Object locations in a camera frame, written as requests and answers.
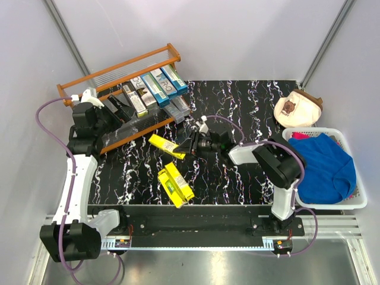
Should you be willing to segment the yellow toothpaste box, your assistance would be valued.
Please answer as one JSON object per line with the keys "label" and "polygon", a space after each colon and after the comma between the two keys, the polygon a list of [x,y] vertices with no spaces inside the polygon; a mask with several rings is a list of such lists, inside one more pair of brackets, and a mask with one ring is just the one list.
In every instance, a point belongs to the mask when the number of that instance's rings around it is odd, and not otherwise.
{"label": "yellow toothpaste box", "polygon": [[186,201],[180,197],[175,184],[170,180],[165,170],[159,171],[158,179],[175,207],[182,208],[186,204]]}
{"label": "yellow toothpaste box", "polygon": [[167,154],[170,154],[172,157],[183,160],[185,158],[185,153],[174,152],[175,148],[178,147],[177,144],[171,142],[163,137],[160,137],[156,134],[153,134],[148,142],[158,149],[164,151]]}
{"label": "yellow toothpaste box", "polygon": [[165,165],[165,170],[170,178],[174,181],[175,185],[178,187],[180,195],[186,200],[189,201],[195,197],[191,187],[187,181],[180,174],[173,162]]}

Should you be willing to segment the silver black toothpaste box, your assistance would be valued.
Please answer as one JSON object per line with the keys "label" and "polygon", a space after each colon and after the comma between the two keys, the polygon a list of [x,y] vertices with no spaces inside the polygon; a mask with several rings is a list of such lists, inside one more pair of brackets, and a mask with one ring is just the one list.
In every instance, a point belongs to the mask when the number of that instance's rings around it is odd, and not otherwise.
{"label": "silver black toothpaste box", "polygon": [[156,99],[148,87],[145,85],[145,83],[142,81],[141,77],[134,77],[131,79],[131,83],[136,89],[137,93],[140,95],[143,103],[148,110],[153,110],[158,107]]}

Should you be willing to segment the blue toothpaste box with label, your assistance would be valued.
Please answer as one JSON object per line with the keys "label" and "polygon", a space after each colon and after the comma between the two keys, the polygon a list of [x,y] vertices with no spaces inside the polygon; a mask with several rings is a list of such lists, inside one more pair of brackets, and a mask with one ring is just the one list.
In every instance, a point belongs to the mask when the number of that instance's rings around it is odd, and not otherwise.
{"label": "blue toothpaste box with label", "polygon": [[148,89],[151,91],[159,107],[165,107],[170,104],[169,97],[163,91],[159,83],[154,79],[150,72],[143,74],[141,76],[141,79],[143,80],[144,84],[148,87]]}

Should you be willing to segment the silver toothpaste box angled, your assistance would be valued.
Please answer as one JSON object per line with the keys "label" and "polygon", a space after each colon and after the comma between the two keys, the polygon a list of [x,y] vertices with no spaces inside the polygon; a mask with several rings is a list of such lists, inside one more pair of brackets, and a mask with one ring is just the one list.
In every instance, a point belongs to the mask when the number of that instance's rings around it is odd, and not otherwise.
{"label": "silver toothpaste box angled", "polygon": [[183,113],[184,116],[191,114],[191,110],[182,96],[177,96],[171,100],[171,102]]}

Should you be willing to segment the blue toothpaste box plain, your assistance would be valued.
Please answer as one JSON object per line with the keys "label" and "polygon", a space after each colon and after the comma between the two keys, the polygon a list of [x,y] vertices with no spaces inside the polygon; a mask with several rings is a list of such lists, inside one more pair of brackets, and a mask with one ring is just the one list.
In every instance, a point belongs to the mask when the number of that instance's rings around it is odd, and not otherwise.
{"label": "blue toothpaste box plain", "polygon": [[154,69],[150,73],[170,99],[178,95],[177,89],[160,68]]}

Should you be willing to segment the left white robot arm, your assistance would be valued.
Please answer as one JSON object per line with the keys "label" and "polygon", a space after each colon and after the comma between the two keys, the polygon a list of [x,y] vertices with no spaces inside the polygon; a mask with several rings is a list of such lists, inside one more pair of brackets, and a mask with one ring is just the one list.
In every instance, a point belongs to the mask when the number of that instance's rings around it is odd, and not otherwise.
{"label": "left white robot arm", "polygon": [[55,137],[68,156],[67,173],[61,200],[50,225],[40,229],[40,240],[55,262],[67,266],[70,261],[96,259],[102,240],[110,233],[122,235],[128,229],[126,215],[117,208],[101,210],[88,218],[91,181],[104,147],[103,137],[118,130],[131,119],[130,107],[110,97],[117,110],[110,110],[97,96],[95,88],[72,95],[74,124],[69,141]]}

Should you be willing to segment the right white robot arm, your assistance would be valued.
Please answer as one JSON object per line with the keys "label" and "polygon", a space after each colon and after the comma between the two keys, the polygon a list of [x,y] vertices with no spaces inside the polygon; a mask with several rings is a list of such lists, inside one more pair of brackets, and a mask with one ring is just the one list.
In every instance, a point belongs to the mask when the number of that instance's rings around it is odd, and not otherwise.
{"label": "right white robot arm", "polygon": [[195,157],[217,153],[226,163],[235,166],[260,165],[274,185],[270,230],[275,235],[285,234],[295,218],[296,193],[305,177],[306,160],[281,135],[259,142],[234,142],[228,131],[217,133],[208,127],[207,120],[211,118],[211,115],[202,116],[196,122],[197,128],[173,151]]}

